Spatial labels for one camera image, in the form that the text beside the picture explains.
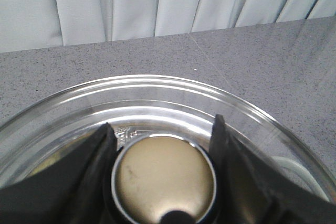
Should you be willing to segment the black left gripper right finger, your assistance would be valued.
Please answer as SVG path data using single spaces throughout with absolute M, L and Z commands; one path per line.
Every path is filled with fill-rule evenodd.
M 215 116 L 209 155 L 216 168 L 218 223 L 335 223 L 335 205 L 262 160 Z

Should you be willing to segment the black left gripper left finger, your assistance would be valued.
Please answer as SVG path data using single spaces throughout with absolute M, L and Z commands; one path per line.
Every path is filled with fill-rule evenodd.
M 1 188 L 1 223 L 100 223 L 116 153 L 106 123 L 51 166 Z

